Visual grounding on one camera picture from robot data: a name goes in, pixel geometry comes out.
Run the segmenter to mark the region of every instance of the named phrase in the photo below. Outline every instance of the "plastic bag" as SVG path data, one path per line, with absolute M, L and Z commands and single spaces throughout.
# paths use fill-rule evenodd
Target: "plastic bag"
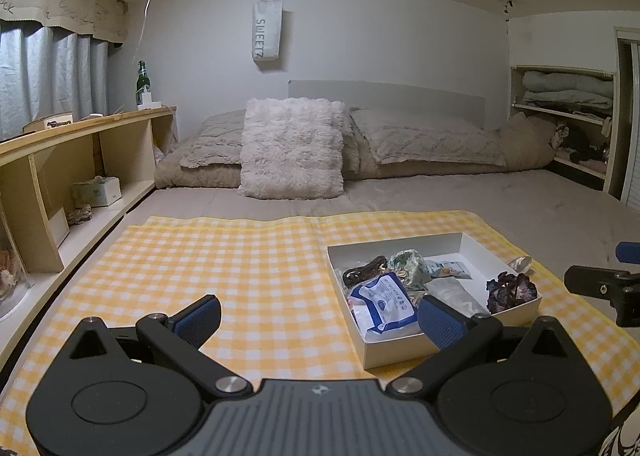
M 417 311 L 396 274 L 382 274 L 357 285 L 351 290 L 349 303 L 358 329 L 367 341 L 420 331 Z
M 455 277 L 439 277 L 427 283 L 428 292 L 465 317 L 472 317 L 475 313 L 487 313 L 474 297 L 465 290 Z
M 254 61 L 273 61 L 280 55 L 282 2 L 260 0 L 254 3 Z

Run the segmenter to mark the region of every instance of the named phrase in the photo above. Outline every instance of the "snack packet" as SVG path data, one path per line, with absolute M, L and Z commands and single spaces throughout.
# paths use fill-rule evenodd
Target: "snack packet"
M 471 279 L 471 273 L 466 269 L 465 263 L 461 261 L 431 261 L 424 260 L 431 277 L 459 277 L 460 279 Z
M 380 335 L 389 332 L 394 333 L 393 337 L 403 337 L 420 331 L 417 310 L 394 273 L 381 274 L 357 285 L 350 292 L 349 303 L 366 340 L 383 340 Z

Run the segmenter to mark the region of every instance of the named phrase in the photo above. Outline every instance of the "headboard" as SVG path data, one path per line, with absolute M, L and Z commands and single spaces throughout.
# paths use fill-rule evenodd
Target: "headboard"
M 475 95 L 365 81 L 289 81 L 289 97 L 342 101 L 359 108 L 404 109 L 462 117 L 484 126 L 485 100 Z

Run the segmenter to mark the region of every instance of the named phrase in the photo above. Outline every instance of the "gray curtain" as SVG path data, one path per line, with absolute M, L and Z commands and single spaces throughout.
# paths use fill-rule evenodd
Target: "gray curtain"
M 108 42 L 34 22 L 0 22 L 0 138 L 70 111 L 107 115 Z

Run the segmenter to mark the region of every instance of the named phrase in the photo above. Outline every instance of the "hanging tote bag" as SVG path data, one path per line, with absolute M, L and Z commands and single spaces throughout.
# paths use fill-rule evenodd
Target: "hanging tote bag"
M 282 2 L 260 0 L 254 3 L 254 61 L 273 61 L 280 55 Z

